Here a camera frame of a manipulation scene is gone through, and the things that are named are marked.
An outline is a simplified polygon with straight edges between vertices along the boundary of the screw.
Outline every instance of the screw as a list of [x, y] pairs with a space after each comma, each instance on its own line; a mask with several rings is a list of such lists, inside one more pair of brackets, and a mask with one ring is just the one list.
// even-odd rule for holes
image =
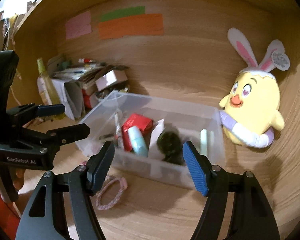
[[221, 167], [219, 165], [212, 165], [212, 170], [218, 172], [221, 171]]
[[45, 178], [48, 178], [48, 177], [50, 177], [51, 175], [52, 175], [52, 172], [51, 172], [51, 171], [46, 171], [46, 172], [44, 173]]
[[41, 148], [41, 149], [40, 149], [40, 152], [41, 152], [41, 153], [46, 153], [47, 151], [48, 151], [47, 148]]
[[86, 165], [79, 165], [77, 167], [77, 171], [85, 171], [85, 169], [86, 169]]
[[247, 171], [247, 172], [246, 172], [246, 176], [247, 176], [248, 178], [252, 178], [252, 177], [253, 177], [253, 173], [252, 173], [251, 171]]

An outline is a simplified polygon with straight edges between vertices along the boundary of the blue gripper pad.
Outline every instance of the blue gripper pad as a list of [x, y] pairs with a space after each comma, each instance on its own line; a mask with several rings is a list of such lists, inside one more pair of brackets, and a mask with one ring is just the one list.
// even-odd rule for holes
[[200, 155], [192, 142], [183, 144], [183, 158], [186, 161], [191, 178], [197, 191], [205, 197], [209, 193], [211, 163], [206, 156]]

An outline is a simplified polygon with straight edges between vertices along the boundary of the bunny ear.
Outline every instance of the bunny ear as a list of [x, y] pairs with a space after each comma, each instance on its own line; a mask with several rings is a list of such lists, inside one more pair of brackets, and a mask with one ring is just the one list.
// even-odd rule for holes
[[290, 67], [289, 58], [284, 53], [284, 46], [279, 40], [274, 40], [269, 44], [266, 55], [258, 66], [266, 72], [276, 67], [280, 70], [287, 70]]
[[231, 28], [230, 30], [228, 30], [228, 39], [249, 67], [258, 66], [250, 43], [241, 31], [236, 28]]

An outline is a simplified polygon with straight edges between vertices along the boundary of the round tag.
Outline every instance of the round tag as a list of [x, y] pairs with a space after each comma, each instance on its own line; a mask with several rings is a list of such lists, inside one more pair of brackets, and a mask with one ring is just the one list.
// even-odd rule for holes
[[281, 51], [275, 50], [272, 52], [271, 60], [273, 65], [282, 71], [287, 70], [290, 67], [290, 60], [288, 56]]

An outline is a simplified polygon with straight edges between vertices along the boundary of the plush toy eye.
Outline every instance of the plush toy eye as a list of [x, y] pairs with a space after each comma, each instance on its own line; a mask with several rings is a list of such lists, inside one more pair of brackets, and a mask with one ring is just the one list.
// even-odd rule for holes
[[244, 98], [247, 97], [250, 92], [251, 92], [251, 85], [250, 84], [246, 84], [243, 87], [243, 90], [242, 90], [242, 97], [244, 97]]
[[232, 91], [233, 94], [237, 91], [237, 88], [238, 88], [238, 82], [236, 82], [236, 83], [233, 85], [233, 91]]

